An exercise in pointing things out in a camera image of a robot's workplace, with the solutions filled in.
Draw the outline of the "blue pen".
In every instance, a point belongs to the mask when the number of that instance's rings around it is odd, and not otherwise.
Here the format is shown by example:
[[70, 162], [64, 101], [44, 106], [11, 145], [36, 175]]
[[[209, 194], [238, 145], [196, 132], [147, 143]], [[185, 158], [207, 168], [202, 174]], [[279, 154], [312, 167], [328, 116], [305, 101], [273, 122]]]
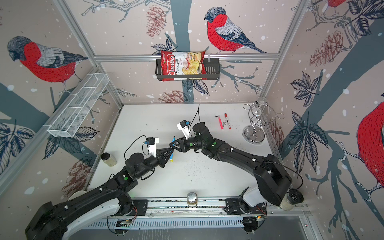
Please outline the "blue pen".
[[[175, 136], [173, 136], [173, 140], [172, 140], [172, 142], [171, 142], [171, 147], [173, 148], [173, 146], [174, 146], [174, 141], [175, 141], [176, 139], [175, 139]], [[170, 159], [173, 159], [173, 156], [174, 156], [174, 153], [172, 153], [171, 154], [171, 156], [170, 156]]]

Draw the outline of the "pink pen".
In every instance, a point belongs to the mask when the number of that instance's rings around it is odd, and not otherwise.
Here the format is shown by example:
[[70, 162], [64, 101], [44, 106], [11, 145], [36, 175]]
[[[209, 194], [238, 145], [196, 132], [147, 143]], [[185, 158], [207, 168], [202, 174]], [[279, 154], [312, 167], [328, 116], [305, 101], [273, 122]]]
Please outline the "pink pen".
[[223, 125], [223, 121], [222, 121], [220, 116], [218, 116], [218, 121], [219, 121], [221, 130], [223, 130], [224, 129], [224, 125]]

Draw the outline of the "white marker pen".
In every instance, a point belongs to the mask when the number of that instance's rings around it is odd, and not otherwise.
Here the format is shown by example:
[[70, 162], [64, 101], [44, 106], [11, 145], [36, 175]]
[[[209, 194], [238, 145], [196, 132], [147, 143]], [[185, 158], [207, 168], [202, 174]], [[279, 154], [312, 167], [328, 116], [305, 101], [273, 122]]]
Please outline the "white marker pen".
[[228, 128], [231, 130], [231, 129], [232, 129], [232, 126], [231, 126], [231, 124], [230, 124], [230, 122], [229, 122], [229, 118], [228, 118], [228, 117], [226, 117], [226, 123], [227, 123], [227, 125], [228, 125]]

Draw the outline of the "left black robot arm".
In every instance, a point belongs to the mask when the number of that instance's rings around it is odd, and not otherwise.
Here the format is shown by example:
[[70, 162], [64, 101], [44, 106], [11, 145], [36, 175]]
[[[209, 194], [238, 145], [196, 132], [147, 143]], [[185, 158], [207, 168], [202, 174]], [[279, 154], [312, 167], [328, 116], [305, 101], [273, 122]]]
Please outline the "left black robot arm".
[[57, 205], [43, 204], [25, 229], [28, 240], [67, 240], [84, 227], [116, 213], [128, 215], [135, 211], [129, 195], [138, 180], [157, 166], [165, 167], [173, 148], [155, 151], [145, 158], [135, 153], [126, 160], [125, 167], [93, 190]]

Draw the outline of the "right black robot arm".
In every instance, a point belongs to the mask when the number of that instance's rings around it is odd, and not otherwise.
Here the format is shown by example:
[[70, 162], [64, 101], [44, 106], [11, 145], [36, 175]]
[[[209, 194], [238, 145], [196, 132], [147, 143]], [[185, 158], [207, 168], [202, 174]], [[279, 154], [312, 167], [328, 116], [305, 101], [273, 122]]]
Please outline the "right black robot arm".
[[170, 147], [186, 153], [201, 150], [210, 159], [232, 164], [255, 177], [264, 201], [279, 206], [292, 184], [292, 178], [274, 155], [257, 156], [230, 146], [214, 138], [204, 122], [193, 126], [194, 137], [182, 137], [170, 143]]

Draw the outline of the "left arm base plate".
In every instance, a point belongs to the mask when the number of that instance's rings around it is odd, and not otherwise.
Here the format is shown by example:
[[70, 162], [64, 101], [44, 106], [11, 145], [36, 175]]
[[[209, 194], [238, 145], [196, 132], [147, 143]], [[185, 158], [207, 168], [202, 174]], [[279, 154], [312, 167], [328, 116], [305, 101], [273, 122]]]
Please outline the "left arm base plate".
[[145, 216], [148, 203], [149, 201], [145, 199], [133, 199], [130, 203], [123, 204], [113, 217]]

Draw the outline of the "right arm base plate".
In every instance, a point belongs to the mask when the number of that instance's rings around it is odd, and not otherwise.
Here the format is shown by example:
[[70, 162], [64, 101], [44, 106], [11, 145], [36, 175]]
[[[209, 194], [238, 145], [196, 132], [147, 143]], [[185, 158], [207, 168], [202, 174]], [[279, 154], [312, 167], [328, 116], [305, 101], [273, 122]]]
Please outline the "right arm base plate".
[[228, 215], [266, 215], [267, 214], [267, 205], [261, 203], [255, 207], [250, 207], [246, 202], [240, 199], [229, 198], [225, 199], [224, 211]]

